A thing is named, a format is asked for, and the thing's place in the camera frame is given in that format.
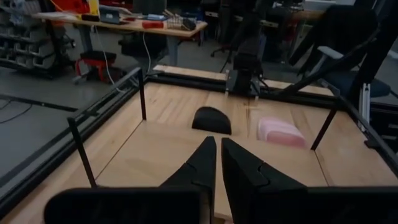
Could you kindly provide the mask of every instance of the workshop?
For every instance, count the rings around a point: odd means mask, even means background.
[[[0,0],[0,223],[398,223],[397,11]]]

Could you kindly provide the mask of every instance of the white cable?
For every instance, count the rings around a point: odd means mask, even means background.
[[[142,34],[142,41],[144,41],[145,50],[147,51],[147,55],[148,55],[148,59],[149,59],[149,64],[148,64],[148,69],[147,69],[147,74],[148,74],[152,61],[150,60],[149,50],[148,50],[148,47],[147,47],[147,43],[145,41],[145,33]]]
[[[102,52],[104,53],[105,64],[106,64],[106,73],[108,74],[109,80],[111,80],[112,85],[114,85],[114,81],[113,81],[113,79],[112,79],[111,73],[109,72],[108,59],[106,58],[105,48],[104,48],[104,46],[103,46],[102,43],[101,43],[100,34],[98,33],[97,26],[94,26],[94,28],[95,28],[95,32],[97,33],[97,39],[98,39],[99,46],[101,47]],[[120,93],[125,93],[124,91],[120,90],[119,88],[116,88],[116,90],[117,90],[118,92],[120,92]]]

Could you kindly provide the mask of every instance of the pink sponge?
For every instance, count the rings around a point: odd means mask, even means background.
[[[303,134],[294,125],[271,117],[260,119],[257,139],[293,147],[305,148],[307,145]]]

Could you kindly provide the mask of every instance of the black half-dome object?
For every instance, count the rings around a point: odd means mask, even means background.
[[[223,112],[209,106],[197,110],[192,128],[221,134],[232,133],[229,118]]]

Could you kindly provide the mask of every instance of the concrete floor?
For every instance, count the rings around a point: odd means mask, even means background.
[[[82,52],[81,42],[76,29],[67,27],[68,35],[75,39],[76,48],[70,50],[71,59],[77,59]],[[118,40],[120,34],[100,32],[101,43],[105,46],[105,51],[115,52],[118,58],[114,66],[129,67],[136,65],[137,61],[131,57],[121,55]],[[94,49],[101,50],[96,34],[91,34]],[[218,48],[215,41],[209,40],[203,47],[198,47],[194,42],[184,42],[178,49],[178,65],[185,68],[208,70],[219,72],[226,58],[226,53],[218,53],[214,58],[210,53]],[[167,63],[165,57],[160,63]],[[285,82],[296,82],[297,77],[292,72],[280,72],[285,65],[275,65],[264,63],[265,76],[271,80],[281,80]],[[398,92],[398,62],[393,59],[385,59],[382,67],[377,74],[377,78],[392,85],[392,89]],[[55,80],[44,80],[31,75],[23,75],[18,72],[0,68],[0,94],[29,98],[32,100],[45,101],[58,105],[65,105],[79,108],[96,96],[103,94],[108,85],[96,81],[83,82],[79,85],[72,83],[75,76],[74,71],[69,69],[65,74]],[[398,105],[398,100],[392,96],[375,99],[383,103]],[[15,114],[24,111],[29,105],[24,103],[12,102],[10,105],[0,110],[0,121],[10,118]],[[14,166],[21,163],[47,141],[56,136],[61,130],[67,127],[66,117],[68,112],[53,110],[40,106],[33,106],[26,114],[8,123],[0,124],[0,177],[10,171]],[[0,187],[0,195],[21,180],[29,170],[25,170],[18,175],[12,182],[4,187]]]

